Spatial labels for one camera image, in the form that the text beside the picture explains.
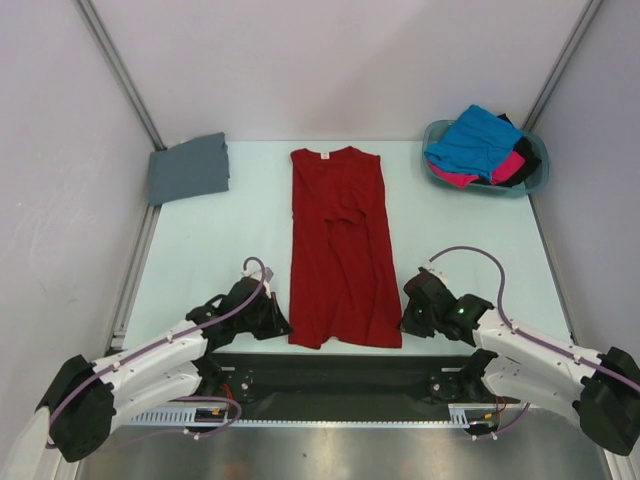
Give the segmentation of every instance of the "metal floor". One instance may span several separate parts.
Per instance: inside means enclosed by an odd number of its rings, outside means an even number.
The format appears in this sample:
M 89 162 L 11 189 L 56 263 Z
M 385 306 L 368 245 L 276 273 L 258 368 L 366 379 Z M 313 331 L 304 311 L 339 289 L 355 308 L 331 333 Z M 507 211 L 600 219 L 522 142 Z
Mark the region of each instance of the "metal floor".
M 127 427 L 109 445 L 148 434 Z M 601 480 L 604 454 L 577 428 L 531 412 L 498 441 L 460 430 L 232 428 L 194 442 L 159 436 L 96 453 L 79 480 Z

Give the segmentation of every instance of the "pink cloth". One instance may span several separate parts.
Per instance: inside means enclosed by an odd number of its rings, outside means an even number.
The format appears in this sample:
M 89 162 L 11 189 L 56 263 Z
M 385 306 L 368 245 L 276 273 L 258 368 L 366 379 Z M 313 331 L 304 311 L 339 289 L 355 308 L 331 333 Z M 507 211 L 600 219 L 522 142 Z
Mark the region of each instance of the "pink cloth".
M 474 180 L 477 180 L 478 178 L 480 178 L 477 175 L 466 175 L 464 173 L 449 173 L 449 172 L 445 172 L 443 170 L 440 170 L 438 167 L 436 167 L 431 162 L 429 162 L 429 168 L 433 171 L 433 173 L 438 175 L 440 178 L 442 178 L 446 182 L 450 183 L 451 185 L 455 185 L 458 188 L 465 188 L 471 182 L 473 182 Z
M 505 161 L 491 173 L 491 184 L 495 185 L 496 183 L 506 182 L 514 173 L 520 170 L 522 165 L 524 165 L 524 158 L 514 150 L 509 154 Z

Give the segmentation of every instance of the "blue cloth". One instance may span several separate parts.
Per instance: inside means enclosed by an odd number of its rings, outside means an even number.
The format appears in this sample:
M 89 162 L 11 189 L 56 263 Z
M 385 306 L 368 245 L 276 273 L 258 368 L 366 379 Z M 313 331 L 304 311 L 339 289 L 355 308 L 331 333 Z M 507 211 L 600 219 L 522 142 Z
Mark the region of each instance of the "blue cloth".
M 520 138 L 522 132 L 513 125 L 471 105 L 424 154 L 445 172 L 479 175 L 491 180 L 492 172 L 509 156 Z

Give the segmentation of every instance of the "white table surface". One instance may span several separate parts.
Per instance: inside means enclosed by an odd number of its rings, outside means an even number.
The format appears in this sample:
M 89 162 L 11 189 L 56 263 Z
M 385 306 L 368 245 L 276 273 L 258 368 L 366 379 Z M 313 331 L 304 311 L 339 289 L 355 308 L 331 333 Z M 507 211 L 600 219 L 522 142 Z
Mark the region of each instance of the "white table surface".
M 299 148 L 332 151 L 353 145 L 381 155 L 398 289 L 436 252 L 472 245 L 494 254 L 507 272 L 505 308 L 518 322 L 569 339 L 565 318 L 528 198 L 507 199 L 442 189 L 423 171 L 420 142 L 229 142 L 230 190 L 162 207 L 127 326 L 124 347 L 171 328 L 193 307 L 227 293 L 243 260 L 260 257 L 285 317 L 291 270 L 292 164 Z M 495 303 L 499 275 L 488 259 L 452 252 L 436 262 L 454 295 Z M 407 297 L 401 293 L 403 308 Z M 403 334 L 401 349 L 349 345 L 331 339 L 320 350 L 238 335 L 220 351 L 300 354 L 456 355 L 473 349 L 442 335 Z

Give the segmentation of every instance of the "black cloth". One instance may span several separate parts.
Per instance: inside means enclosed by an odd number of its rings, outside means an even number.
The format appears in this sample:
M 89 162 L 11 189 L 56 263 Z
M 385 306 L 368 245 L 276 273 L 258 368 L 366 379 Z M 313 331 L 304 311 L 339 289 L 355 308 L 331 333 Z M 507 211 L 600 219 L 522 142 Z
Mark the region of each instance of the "black cloth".
M 498 115 L 498 118 L 513 125 L 506 113 Z M 524 165 L 522 165 L 522 167 L 520 167 L 518 171 L 511 176 L 511 178 L 509 178 L 509 180 L 496 184 L 500 187 L 515 187 L 516 185 L 524 182 L 542 163 L 542 160 L 540 160 L 533 151 L 533 145 L 526 137 L 522 137 L 518 140 L 514 145 L 513 150 L 524 158 Z M 486 178 L 479 178 L 474 180 L 472 183 L 479 185 L 491 185 L 491 182 Z

